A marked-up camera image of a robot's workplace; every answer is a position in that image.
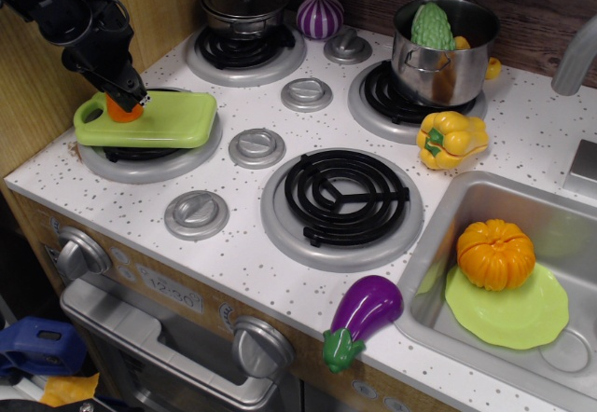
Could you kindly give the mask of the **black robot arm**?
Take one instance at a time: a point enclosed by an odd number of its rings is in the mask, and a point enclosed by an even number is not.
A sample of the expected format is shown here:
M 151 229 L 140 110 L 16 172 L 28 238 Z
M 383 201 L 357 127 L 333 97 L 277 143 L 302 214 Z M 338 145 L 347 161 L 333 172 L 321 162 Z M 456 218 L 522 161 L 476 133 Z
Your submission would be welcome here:
M 119 0 L 1 0 L 62 48 L 62 65 L 83 75 L 124 112 L 149 101 L 132 65 L 130 15 Z

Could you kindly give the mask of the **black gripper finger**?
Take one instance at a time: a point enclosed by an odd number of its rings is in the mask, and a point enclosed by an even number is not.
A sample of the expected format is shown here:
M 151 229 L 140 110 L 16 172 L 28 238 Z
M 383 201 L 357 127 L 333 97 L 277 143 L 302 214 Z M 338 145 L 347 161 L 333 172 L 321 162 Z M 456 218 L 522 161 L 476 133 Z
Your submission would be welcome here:
M 131 113 L 137 105 L 145 106 L 150 100 L 150 95 L 143 84 L 132 88 L 110 85 L 107 96 L 125 113 Z

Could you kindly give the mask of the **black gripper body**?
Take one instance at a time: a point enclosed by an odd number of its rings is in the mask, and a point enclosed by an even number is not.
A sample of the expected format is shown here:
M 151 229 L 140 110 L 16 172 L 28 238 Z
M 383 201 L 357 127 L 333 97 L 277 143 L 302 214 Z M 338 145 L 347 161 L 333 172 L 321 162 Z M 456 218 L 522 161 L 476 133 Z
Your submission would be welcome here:
M 119 0 L 83 1 L 90 9 L 90 23 L 82 36 L 64 47 L 63 65 L 106 94 L 110 85 L 143 84 L 132 65 L 133 29 L 127 8 Z

